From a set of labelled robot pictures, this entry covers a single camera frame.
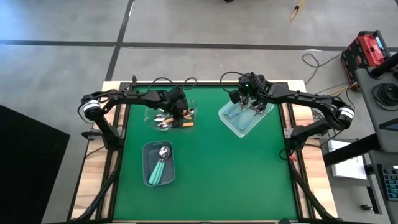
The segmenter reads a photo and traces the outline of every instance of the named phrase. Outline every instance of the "keyboard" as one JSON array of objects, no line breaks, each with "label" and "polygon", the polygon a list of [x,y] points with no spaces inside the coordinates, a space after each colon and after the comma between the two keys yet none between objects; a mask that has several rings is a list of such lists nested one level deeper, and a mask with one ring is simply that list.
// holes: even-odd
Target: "keyboard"
[{"label": "keyboard", "polygon": [[398,202],[398,166],[381,164],[381,170],[387,200]]}]

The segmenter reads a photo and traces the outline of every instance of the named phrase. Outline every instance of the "wooden board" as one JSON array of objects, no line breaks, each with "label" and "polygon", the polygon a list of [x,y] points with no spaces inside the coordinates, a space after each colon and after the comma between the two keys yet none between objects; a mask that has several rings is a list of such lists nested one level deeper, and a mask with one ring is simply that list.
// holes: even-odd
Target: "wooden board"
[{"label": "wooden board", "polygon": [[[123,81],[104,82],[102,91],[110,89],[118,89],[121,82]],[[303,80],[279,80],[272,82],[287,82],[289,85],[289,89],[291,90],[300,90],[304,92],[306,91]],[[291,127],[287,107],[286,105],[283,106],[284,106],[286,125],[287,127]],[[296,125],[306,126],[308,124],[313,123],[313,117],[310,108],[305,106],[293,105],[293,111],[296,120]],[[108,122],[112,123],[114,117],[114,108],[105,117],[108,120]],[[121,108],[120,119],[118,124],[123,123],[123,117],[124,117],[124,106],[122,106]],[[307,143],[319,145],[319,142],[314,139],[309,139]],[[87,153],[90,153],[101,146],[103,146],[102,140],[90,141],[88,143]],[[107,151],[105,149],[102,149],[85,159],[71,218],[79,217],[85,211],[87,206],[89,206],[90,203],[93,201],[96,194],[100,191],[106,153]],[[302,153],[303,153],[305,168],[307,171],[308,183],[311,191],[314,193],[319,202],[324,206],[324,208],[331,215],[337,217],[337,211],[333,200],[333,195],[331,192],[328,176],[326,173],[325,164],[323,162],[321,150],[317,147],[305,146],[303,148]],[[117,152],[114,152],[111,168],[114,167],[114,158],[116,158],[116,155]],[[102,215],[103,217],[106,217],[108,213],[110,191],[111,188],[106,194],[104,208],[103,208],[103,215]],[[300,201],[302,204],[304,217],[308,217],[308,211],[306,209],[307,207],[306,199],[301,189],[299,190],[299,194],[300,194]]]}]

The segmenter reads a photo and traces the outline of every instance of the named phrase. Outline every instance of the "teal handle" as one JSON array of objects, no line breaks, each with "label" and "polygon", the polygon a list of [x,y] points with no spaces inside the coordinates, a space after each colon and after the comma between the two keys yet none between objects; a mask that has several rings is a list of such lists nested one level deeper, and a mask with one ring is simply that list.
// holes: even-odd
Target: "teal handle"
[{"label": "teal handle", "polygon": [[234,123],[234,128],[237,129],[238,128],[238,124],[239,124],[239,120],[241,119],[241,116],[239,116],[238,118],[236,118],[236,121]]},{"label": "teal handle", "polygon": [[242,124],[242,126],[240,127],[241,131],[244,131],[248,125],[250,124],[250,122],[257,116],[258,113],[256,113],[249,121],[246,121],[245,123]]},{"label": "teal handle", "polygon": [[234,117],[236,117],[237,115],[239,115],[241,112],[242,112],[242,111],[239,111],[239,112],[230,114],[230,115],[228,115],[228,117],[229,117],[229,118],[234,118]]},{"label": "teal handle", "polygon": [[234,105],[231,105],[226,111],[224,111],[224,115],[225,115],[225,116],[228,116],[228,115],[232,112],[232,110],[235,109],[236,106],[238,106],[237,103],[234,104]]},{"label": "teal handle", "polygon": [[156,163],[155,169],[154,169],[154,171],[152,171],[152,174],[149,177],[149,180],[148,180],[149,184],[155,185],[155,178],[156,178],[157,170],[159,169],[159,166],[160,166],[160,161]]},{"label": "teal handle", "polygon": [[161,178],[162,178],[163,167],[164,167],[164,162],[161,162],[160,166],[159,166],[159,170],[158,170],[157,176],[156,176],[155,185],[158,185],[160,180],[161,180]]},{"label": "teal handle", "polygon": [[251,122],[251,120],[246,121],[244,124],[242,124],[242,126],[240,127],[240,130],[241,130],[241,131],[244,131],[244,130],[248,127],[248,125],[250,124],[250,122]]}]

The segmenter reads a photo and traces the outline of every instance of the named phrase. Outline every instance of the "gray tray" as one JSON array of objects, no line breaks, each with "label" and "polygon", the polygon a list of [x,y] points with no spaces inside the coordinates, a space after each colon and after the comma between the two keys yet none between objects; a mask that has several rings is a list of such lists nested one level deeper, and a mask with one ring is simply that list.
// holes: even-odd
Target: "gray tray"
[{"label": "gray tray", "polygon": [[[162,146],[170,147],[171,154],[165,161],[163,175],[158,185],[151,185],[148,183],[152,171],[155,169],[156,163],[159,160],[159,149]],[[156,187],[173,182],[175,178],[173,147],[169,141],[158,141],[146,144],[142,148],[142,174],[144,184],[148,187]]]}]

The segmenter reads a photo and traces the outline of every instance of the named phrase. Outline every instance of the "transparent container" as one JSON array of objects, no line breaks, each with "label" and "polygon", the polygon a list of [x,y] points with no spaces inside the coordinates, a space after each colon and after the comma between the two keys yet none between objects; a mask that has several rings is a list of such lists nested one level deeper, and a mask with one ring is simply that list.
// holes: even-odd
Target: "transparent container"
[{"label": "transparent container", "polygon": [[145,114],[144,114],[144,121],[146,124],[154,128],[155,130],[158,131],[182,131],[182,132],[191,132],[193,127],[195,126],[195,120],[197,117],[198,113],[198,107],[197,107],[197,102],[196,100],[189,100],[187,99],[188,102],[188,108],[191,113],[187,117],[183,119],[183,126],[179,128],[173,128],[172,127],[172,115],[169,113],[166,113],[162,109],[157,109],[154,110],[152,108],[146,108]]},{"label": "transparent container", "polygon": [[240,103],[235,105],[229,101],[219,111],[218,116],[230,130],[232,130],[239,138],[243,138],[247,133],[255,127],[273,108],[274,105],[268,103],[264,112],[257,114],[256,110],[250,108],[254,100],[249,100],[247,107],[241,108]]}]

